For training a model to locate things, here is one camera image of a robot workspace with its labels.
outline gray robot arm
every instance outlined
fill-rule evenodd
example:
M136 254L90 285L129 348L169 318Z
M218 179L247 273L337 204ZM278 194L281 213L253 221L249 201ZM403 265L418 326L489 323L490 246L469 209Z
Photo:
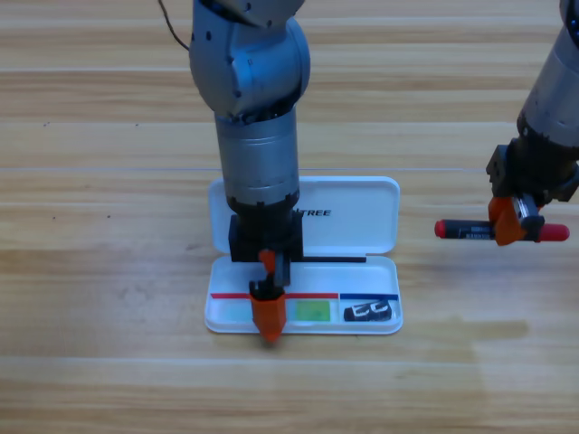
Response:
M261 260L248 282L253 319L274 340L285 324L290 263L303 260L296 104L309 81L304 0L194 0L191 72L214 112L232 261Z
M564 26L518 116L519 136L498 146L487 166L490 207L502 203L500 221L518 217L496 228L501 245L516 241L520 228L538 236L545 224L538 209L568 202L579 186L579 1L562 0L560 9Z
M215 114L233 208L272 205L298 193L295 105L310 66L293 15L303 3L194 0L191 72Z

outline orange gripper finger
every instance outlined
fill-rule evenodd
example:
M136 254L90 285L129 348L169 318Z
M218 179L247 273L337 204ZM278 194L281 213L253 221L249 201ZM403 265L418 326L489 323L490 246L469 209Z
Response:
M257 326L263 338L272 343L280 337L286 325L286 297L279 296L275 300L252 301L253 323Z
M519 221L510 197L493 197L489 203L489 220L494 224L495 241L506 246L525 238L525 231Z
M275 273L275 251L262 250L260 251L260 261L263 263L268 274Z

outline wood grain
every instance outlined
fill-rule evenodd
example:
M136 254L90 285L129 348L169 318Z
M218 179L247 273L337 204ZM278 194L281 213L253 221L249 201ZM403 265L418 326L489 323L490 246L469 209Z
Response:
M190 33L189 0L166 0ZM402 188L396 335L204 326L212 116L155 1L0 0L0 432L579 431L579 202L564 244L437 241L561 26L556 0L313 0L303 175Z

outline white plastic case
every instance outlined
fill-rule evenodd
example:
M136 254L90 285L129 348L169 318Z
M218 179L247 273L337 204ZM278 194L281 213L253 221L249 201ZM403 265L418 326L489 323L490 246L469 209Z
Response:
M403 325L403 309L394 262L383 255L396 243L400 187L388 177L302 176L296 209L304 211L306 257L356 257L360 262L291 264L286 287L288 321L284 334L389 335ZM232 216L223 180L209 188L214 246L229 253ZM252 322L249 282L265 278L260 263L218 259L212 269L205 323L217 333L259 333ZM389 319L346 320L388 300Z

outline red stripe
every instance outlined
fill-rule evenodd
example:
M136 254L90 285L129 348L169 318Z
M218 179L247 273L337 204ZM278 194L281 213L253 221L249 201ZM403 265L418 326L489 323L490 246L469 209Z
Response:
M229 299L229 300L247 300L249 299L249 294L242 294L237 292L214 292L211 294L211 298L215 299ZM315 293L315 292L292 292L290 294L286 294L287 299L296 299L296 298L334 298L338 299L338 294L333 293Z

